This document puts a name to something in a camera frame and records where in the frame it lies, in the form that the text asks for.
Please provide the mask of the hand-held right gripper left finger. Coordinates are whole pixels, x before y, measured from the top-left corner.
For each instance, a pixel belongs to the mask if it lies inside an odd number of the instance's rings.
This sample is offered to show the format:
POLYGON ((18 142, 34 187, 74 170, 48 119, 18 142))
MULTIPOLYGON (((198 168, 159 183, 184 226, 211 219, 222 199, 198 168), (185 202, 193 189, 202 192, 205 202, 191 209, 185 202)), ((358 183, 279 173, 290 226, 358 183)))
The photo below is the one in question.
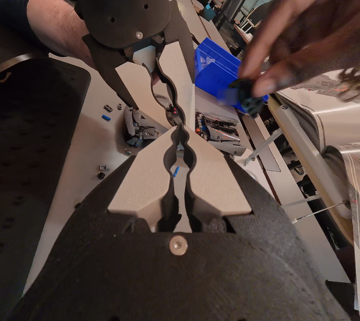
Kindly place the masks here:
POLYGON ((108 206, 111 213, 145 219, 160 232, 175 230, 181 215, 174 193, 171 167, 177 160, 179 132, 171 128, 142 149, 135 157, 108 206))

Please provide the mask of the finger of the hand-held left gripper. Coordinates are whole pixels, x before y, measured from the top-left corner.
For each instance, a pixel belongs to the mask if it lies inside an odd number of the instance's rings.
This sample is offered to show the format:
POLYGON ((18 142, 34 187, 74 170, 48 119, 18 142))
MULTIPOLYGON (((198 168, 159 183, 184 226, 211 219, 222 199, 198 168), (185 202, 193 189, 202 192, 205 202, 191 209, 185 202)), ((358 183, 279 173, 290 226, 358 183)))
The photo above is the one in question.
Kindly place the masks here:
POLYGON ((140 114, 158 130, 167 131, 173 126, 167 119, 166 108, 157 101, 152 90, 152 76, 146 66, 126 62, 115 71, 121 78, 140 114))
POLYGON ((168 87, 173 105, 184 125, 195 130, 195 85, 192 83, 179 42, 166 44, 156 57, 155 70, 168 87))

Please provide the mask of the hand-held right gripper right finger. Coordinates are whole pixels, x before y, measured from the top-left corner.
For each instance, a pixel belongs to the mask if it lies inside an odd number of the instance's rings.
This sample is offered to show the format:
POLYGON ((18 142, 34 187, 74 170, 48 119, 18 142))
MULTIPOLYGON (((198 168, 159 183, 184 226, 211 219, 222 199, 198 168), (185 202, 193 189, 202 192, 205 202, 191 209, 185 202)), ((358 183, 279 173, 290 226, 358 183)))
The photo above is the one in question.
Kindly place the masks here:
POLYGON ((232 159, 183 124, 179 139, 189 168, 184 197, 191 231, 200 232, 214 219, 250 214, 252 208, 229 166, 232 159))

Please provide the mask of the grey lego car model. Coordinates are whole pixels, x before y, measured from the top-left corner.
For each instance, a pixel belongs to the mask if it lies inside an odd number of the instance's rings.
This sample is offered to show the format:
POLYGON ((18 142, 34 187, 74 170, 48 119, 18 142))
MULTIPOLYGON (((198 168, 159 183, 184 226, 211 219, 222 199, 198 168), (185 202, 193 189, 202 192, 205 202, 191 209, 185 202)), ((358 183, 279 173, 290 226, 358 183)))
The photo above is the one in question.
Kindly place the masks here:
MULTIPOLYGON (((216 114, 195 112, 195 133, 223 153, 232 158, 242 156, 246 148, 241 144, 237 131, 239 121, 216 114)), ((151 121, 140 111, 126 106, 124 109, 124 140, 130 147, 144 148, 162 136, 151 121)))

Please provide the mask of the thick lego instruction booklet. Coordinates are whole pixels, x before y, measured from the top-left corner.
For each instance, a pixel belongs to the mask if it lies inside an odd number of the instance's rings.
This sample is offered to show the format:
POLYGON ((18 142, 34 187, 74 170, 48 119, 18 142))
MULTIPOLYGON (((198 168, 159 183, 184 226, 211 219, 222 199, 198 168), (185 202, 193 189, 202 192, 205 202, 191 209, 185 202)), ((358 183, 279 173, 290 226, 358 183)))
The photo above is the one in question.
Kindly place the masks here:
POLYGON ((332 218, 333 210, 325 214, 340 239, 359 248, 359 96, 355 91, 345 95, 339 73, 315 77, 271 97, 280 105, 288 105, 340 182, 347 177, 352 228, 339 228, 332 218))

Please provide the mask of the person's left forearm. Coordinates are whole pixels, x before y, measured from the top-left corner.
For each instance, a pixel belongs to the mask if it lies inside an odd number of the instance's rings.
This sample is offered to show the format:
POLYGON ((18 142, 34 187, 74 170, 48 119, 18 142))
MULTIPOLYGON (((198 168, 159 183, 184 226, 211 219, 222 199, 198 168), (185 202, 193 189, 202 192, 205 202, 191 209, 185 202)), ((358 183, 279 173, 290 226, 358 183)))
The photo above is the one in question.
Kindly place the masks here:
POLYGON ((0 0, 0 21, 29 44, 96 69, 83 41, 88 29, 67 0, 0 0))

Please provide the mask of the blue plastic bin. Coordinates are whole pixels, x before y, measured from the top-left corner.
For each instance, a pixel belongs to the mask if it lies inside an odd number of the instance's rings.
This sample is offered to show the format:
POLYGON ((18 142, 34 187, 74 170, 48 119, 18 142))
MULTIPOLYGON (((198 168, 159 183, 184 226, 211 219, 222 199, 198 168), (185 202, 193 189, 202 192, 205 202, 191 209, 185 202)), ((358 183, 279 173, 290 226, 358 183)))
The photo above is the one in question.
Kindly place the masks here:
POLYGON ((240 60, 210 38, 205 38, 195 50, 194 62, 195 85, 216 97, 220 105, 229 105, 244 113, 235 92, 227 87, 239 78, 240 60))

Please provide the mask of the teal box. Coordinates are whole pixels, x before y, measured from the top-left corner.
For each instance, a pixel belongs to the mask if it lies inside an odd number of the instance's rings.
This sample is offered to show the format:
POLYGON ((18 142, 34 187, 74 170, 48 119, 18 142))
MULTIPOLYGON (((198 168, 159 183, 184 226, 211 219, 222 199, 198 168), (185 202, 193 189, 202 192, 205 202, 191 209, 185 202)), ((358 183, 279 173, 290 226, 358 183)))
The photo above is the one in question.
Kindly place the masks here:
POLYGON ((208 22, 212 21, 216 16, 216 13, 214 12, 210 4, 206 4, 206 6, 204 6, 204 8, 198 14, 208 22))

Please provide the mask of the small black brick piece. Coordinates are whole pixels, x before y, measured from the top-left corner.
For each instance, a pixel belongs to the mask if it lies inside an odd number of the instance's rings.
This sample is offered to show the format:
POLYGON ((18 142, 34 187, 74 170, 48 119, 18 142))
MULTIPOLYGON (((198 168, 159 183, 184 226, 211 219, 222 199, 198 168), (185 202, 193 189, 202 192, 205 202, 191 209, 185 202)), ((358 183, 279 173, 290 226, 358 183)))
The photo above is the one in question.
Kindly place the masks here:
POLYGON ((234 95, 243 112, 254 119, 262 111, 269 96, 254 97, 252 94, 253 85, 251 79, 238 78, 231 82, 227 87, 235 92, 234 95))

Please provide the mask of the white booklet stand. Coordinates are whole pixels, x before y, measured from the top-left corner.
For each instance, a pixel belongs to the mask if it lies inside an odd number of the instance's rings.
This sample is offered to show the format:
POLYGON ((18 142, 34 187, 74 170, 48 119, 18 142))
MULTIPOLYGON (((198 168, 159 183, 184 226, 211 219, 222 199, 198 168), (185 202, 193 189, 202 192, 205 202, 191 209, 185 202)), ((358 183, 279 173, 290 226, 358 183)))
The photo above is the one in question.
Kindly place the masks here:
POLYGON ((286 137, 300 163, 305 167, 310 180, 319 193, 327 210, 338 224, 339 228, 352 228, 351 199, 348 191, 348 179, 344 182, 335 175, 325 158, 318 152, 311 142, 298 119, 288 105, 280 105, 273 97, 268 100, 268 108, 274 116, 279 129, 275 130, 255 151, 247 158, 251 160, 259 155, 266 147, 282 134, 286 137))

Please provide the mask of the black perforated mat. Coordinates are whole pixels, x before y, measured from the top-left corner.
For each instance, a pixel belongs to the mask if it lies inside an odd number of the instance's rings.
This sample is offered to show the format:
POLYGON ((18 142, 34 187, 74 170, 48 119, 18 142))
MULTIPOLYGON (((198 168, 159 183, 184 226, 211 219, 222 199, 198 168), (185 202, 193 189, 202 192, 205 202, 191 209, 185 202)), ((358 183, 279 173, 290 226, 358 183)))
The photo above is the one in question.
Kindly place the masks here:
POLYGON ((21 297, 90 84, 53 58, 21 62, 1 82, 0 311, 21 297))

